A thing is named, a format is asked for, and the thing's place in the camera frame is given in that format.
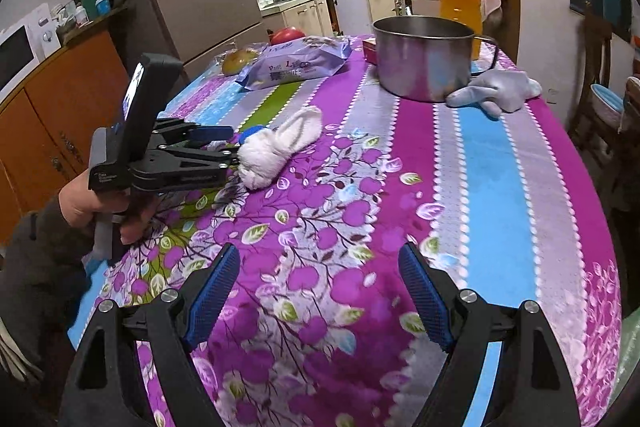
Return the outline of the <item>person's left forearm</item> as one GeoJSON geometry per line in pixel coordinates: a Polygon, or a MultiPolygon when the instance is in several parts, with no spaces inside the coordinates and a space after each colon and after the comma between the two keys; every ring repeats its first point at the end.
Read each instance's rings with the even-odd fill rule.
{"type": "Polygon", "coordinates": [[[68,330],[89,286],[82,258],[92,247],[56,197],[14,229],[1,271],[1,369],[16,381],[42,383],[72,347],[68,330]]]}

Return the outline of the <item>person's left hand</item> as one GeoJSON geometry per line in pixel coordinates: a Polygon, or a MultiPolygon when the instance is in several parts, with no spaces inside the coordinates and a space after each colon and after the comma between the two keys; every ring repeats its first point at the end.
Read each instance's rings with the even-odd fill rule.
{"type": "Polygon", "coordinates": [[[120,240],[124,245],[136,243],[145,234],[160,205],[160,199],[151,195],[134,201],[127,191],[96,193],[88,187],[89,171],[86,170],[64,185],[58,192],[58,205],[64,220],[75,229],[88,229],[96,215],[101,213],[126,213],[120,224],[120,240]]]}

